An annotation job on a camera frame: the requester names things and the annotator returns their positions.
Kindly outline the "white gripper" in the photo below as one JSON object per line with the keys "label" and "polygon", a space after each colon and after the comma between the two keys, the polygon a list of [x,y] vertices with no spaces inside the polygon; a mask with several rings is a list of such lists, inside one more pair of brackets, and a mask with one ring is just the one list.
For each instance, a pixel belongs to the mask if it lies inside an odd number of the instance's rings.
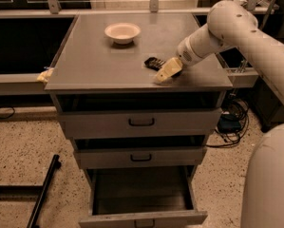
{"label": "white gripper", "polygon": [[156,84],[161,84],[182,71],[182,64],[193,66],[204,59],[200,40],[193,36],[183,39],[177,48],[177,56],[166,62],[159,60],[159,70],[154,77]]}

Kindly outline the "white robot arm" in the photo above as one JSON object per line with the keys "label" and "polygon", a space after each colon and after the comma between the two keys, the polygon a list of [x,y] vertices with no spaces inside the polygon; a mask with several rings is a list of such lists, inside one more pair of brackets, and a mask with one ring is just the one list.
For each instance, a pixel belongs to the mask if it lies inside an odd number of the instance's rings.
{"label": "white robot arm", "polygon": [[[160,83],[208,55],[235,47],[284,105],[284,44],[258,28],[232,0],[215,3],[206,24],[180,42],[177,56],[156,75]],[[284,228],[284,123],[263,135],[249,160],[240,228]]]}

